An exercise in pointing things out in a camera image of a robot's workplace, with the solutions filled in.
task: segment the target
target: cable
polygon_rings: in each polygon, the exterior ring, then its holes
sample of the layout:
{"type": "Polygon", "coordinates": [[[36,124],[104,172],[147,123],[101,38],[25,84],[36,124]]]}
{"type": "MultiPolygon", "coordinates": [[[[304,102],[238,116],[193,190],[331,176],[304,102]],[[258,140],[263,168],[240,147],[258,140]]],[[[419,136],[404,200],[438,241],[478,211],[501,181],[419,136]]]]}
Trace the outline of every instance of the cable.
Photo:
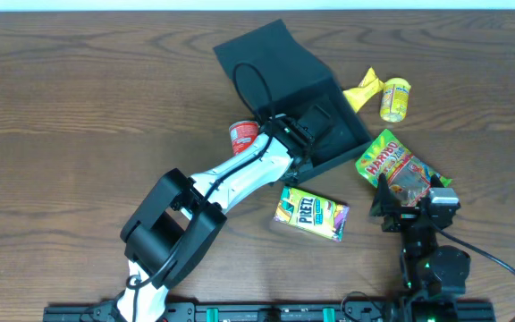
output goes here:
{"type": "MultiPolygon", "coordinates": [[[[237,77],[237,75],[238,75],[238,69],[240,67],[242,67],[242,66],[248,66],[254,72],[256,72],[257,76],[259,77],[259,79],[264,84],[264,89],[266,90],[267,100],[268,100],[268,104],[270,106],[270,111],[271,111],[271,120],[269,120],[268,122],[272,122],[274,120],[274,118],[275,118],[275,109],[274,109],[274,104],[273,104],[274,102],[273,102],[273,98],[272,98],[272,93],[271,93],[271,90],[270,90],[269,86],[267,86],[266,79],[264,78],[262,73],[258,70],[258,68],[256,66],[254,66],[253,64],[246,63],[246,62],[240,62],[240,63],[237,63],[233,67],[232,82],[233,82],[233,86],[236,89],[236,93],[238,93],[238,96],[240,97],[240,100],[243,103],[243,105],[245,105],[250,110],[250,112],[256,117],[256,119],[258,119],[262,123],[262,119],[259,116],[259,114],[257,112],[255,112],[253,109],[251,109],[251,107],[249,107],[248,102],[246,101],[246,99],[243,97],[243,95],[240,92],[240,87],[238,85],[238,77],[237,77]]],[[[212,185],[210,186],[210,189],[208,189],[208,191],[206,192],[206,195],[204,196],[204,198],[200,202],[200,204],[199,204],[200,207],[198,208],[198,211],[196,212],[196,214],[192,214],[192,217],[199,215],[202,211],[204,211],[204,209],[206,209],[207,202],[210,199],[210,197],[212,196],[212,193],[214,193],[214,191],[220,186],[220,184],[222,184],[222,182],[224,182],[224,180],[226,180],[232,174],[235,174],[238,171],[240,171],[241,169],[243,169],[244,167],[248,166],[249,164],[253,163],[254,161],[260,159],[267,152],[267,150],[269,149],[270,144],[272,143],[272,140],[274,139],[274,127],[273,126],[269,127],[269,133],[268,134],[269,134],[269,137],[267,139],[267,143],[264,146],[264,148],[262,148],[259,151],[259,153],[257,153],[254,157],[252,157],[248,161],[242,163],[241,165],[238,165],[238,166],[234,167],[232,170],[228,171],[226,174],[223,174],[221,177],[219,177],[217,180],[215,180],[214,183],[212,183],[212,185]]],[[[147,278],[144,282],[140,281],[140,276],[139,275],[131,275],[131,276],[129,276],[129,278],[127,278],[127,280],[126,280],[126,287],[128,289],[134,291],[134,298],[133,298],[133,301],[132,301],[132,322],[136,322],[139,290],[142,287],[150,284],[151,281],[157,279],[163,272],[170,271],[174,267],[174,265],[176,265],[176,260],[174,260],[173,259],[173,255],[171,255],[171,257],[166,260],[166,262],[162,265],[162,267],[160,267],[158,269],[158,271],[156,271],[152,276],[147,278]],[[131,284],[132,279],[134,279],[135,282],[138,281],[138,283],[137,284],[131,284]]]]}
{"type": "Polygon", "coordinates": [[[361,291],[352,291],[352,292],[349,292],[347,293],[347,295],[345,295],[345,297],[343,298],[343,300],[341,301],[341,305],[339,306],[340,309],[341,309],[341,313],[346,317],[348,318],[349,320],[353,321],[353,322],[361,322],[361,320],[359,319],[356,319],[354,317],[352,317],[349,313],[347,313],[347,311],[345,310],[343,304],[345,303],[345,300],[349,299],[351,295],[353,294],[361,294],[363,295],[367,301],[371,302],[371,304],[373,304],[373,306],[375,307],[376,310],[379,311],[379,313],[381,313],[381,316],[380,317],[376,317],[376,318],[371,318],[372,321],[375,321],[375,320],[378,320],[379,318],[382,318],[384,317],[384,308],[383,307],[378,307],[374,302],[373,300],[371,300],[371,298],[368,297],[368,295],[366,295],[365,293],[361,292],[361,291]]]}
{"type": "MultiPolygon", "coordinates": [[[[448,234],[448,233],[445,233],[442,229],[440,229],[440,227],[438,227],[432,220],[430,220],[430,224],[433,226],[433,228],[436,230],[437,233],[441,234],[442,236],[446,237],[447,239],[453,241],[453,242],[457,242],[458,244],[470,249],[470,250],[473,250],[475,251],[476,253],[484,256],[485,258],[488,258],[488,259],[491,259],[492,261],[494,261],[496,264],[500,265],[501,267],[504,267],[506,268],[510,273],[512,273],[514,276],[515,276],[515,268],[510,266],[509,264],[507,264],[506,262],[504,262],[503,260],[491,255],[490,253],[484,251],[484,250],[481,250],[479,249],[478,247],[472,245],[472,244],[469,244],[465,241],[461,241],[460,239],[448,234]]],[[[515,316],[510,320],[510,322],[515,322],[515,316]]]]}

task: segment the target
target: wood grain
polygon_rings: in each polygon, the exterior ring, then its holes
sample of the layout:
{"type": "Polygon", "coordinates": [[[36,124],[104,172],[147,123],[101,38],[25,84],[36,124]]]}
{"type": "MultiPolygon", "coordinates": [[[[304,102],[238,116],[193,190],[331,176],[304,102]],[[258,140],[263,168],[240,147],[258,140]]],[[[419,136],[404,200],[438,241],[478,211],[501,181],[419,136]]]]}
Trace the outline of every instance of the wood grain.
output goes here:
{"type": "MultiPolygon", "coordinates": [[[[515,266],[515,12],[0,13],[0,321],[123,288],[118,234],[130,214],[166,171],[228,159],[228,126],[250,116],[212,47],[278,18],[344,88],[369,65],[410,81],[404,122],[381,121],[378,98],[360,117],[455,179],[463,209],[450,233],[515,266]]],[[[342,243],[280,231],[277,183],[229,213],[172,295],[318,301],[398,289],[399,236],[367,218],[374,190],[353,163],[302,187],[350,204],[342,243]]],[[[509,320],[514,277],[472,256],[467,297],[509,320]]]]}

